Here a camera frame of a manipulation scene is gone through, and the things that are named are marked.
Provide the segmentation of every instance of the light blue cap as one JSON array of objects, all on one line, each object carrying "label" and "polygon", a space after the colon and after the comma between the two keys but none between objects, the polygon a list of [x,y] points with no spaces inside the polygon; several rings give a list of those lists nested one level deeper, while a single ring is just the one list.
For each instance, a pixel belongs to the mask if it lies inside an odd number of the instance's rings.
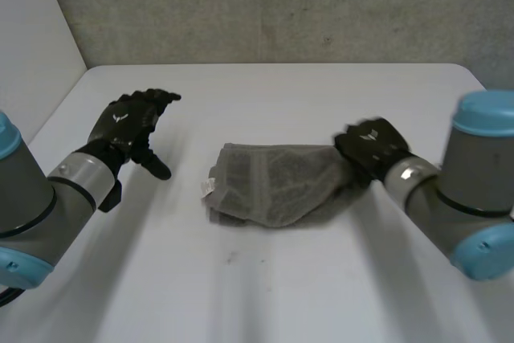
[{"label": "light blue cap", "polygon": [[13,153],[21,143],[18,128],[10,123],[4,112],[0,112],[0,160]]},{"label": "light blue cap", "polygon": [[46,261],[27,253],[0,247],[0,284],[11,288],[38,287],[54,271]]},{"label": "light blue cap", "polygon": [[453,125],[479,137],[514,137],[514,91],[472,92],[459,102]]},{"label": "light blue cap", "polygon": [[473,280],[490,280],[514,267],[514,223],[483,229],[461,241],[451,263]]}]

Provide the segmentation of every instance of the robotic hand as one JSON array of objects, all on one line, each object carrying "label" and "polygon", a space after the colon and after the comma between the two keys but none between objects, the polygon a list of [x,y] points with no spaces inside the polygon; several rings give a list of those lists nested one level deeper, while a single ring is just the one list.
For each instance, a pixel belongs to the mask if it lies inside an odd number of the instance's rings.
[{"label": "robotic hand", "polygon": [[364,185],[372,180],[384,181],[392,165],[412,156],[402,135],[384,118],[348,125],[345,133],[334,137],[334,142]]},{"label": "robotic hand", "polygon": [[149,148],[149,136],[168,104],[181,96],[163,90],[149,89],[123,95],[102,112],[88,138],[88,144],[77,152],[101,160],[116,178],[114,187],[98,209],[109,212],[121,200],[121,183],[117,180],[121,166],[132,160],[161,180],[171,177],[168,167]]},{"label": "robotic hand", "polygon": [[153,89],[123,95],[102,112],[88,143],[48,178],[0,112],[0,284],[10,287],[0,306],[44,281],[97,207],[109,211],[120,202],[123,164],[133,160],[161,180],[171,177],[149,148],[149,135],[180,99]]},{"label": "robotic hand", "polygon": [[383,118],[348,126],[334,142],[465,276],[490,280],[514,267],[514,92],[461,99],[441,170]]}]

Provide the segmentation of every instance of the cloth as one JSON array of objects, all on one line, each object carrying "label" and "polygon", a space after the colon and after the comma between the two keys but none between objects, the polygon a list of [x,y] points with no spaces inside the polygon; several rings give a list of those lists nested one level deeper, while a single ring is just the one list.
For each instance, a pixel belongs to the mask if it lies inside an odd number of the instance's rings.
[{"label": "cloth", "polygon": [[209,178],[215,188],[205,203],[221,216],[285,227],[326,212],[353,170],[329,145],[225,144]]}]

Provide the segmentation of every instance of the table surface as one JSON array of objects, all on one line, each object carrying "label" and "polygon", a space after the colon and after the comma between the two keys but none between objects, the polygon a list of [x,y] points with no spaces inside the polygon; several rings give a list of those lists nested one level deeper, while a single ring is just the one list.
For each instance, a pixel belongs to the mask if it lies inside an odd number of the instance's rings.
[{"label": "table surface", "polygon": [[0,309],[1,341],[512,341],[513,276],[463,277],[372,188],[312,227],[211,223],[200,182],[226,142],[330,144],[383,116],[439,162],[458,98],[481,89],[451,64],[97,67],[31,142],[45,173],[79,148],[122,93],[182,94],[152,144],[173,177],[127,165],[123,201],[95,213],[43,285]]}]

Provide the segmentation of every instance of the white tag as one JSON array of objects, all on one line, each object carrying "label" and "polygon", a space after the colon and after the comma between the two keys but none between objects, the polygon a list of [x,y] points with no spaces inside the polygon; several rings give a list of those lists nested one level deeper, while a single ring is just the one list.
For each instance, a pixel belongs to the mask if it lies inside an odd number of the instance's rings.
[{"label": "white tag", "polygon": [[202,184],[200,184],[200,188],[202,189],[202,198],[207,197],[209,194],[214,192],[214,188],[216,187],[216,178],[207,178]]}]

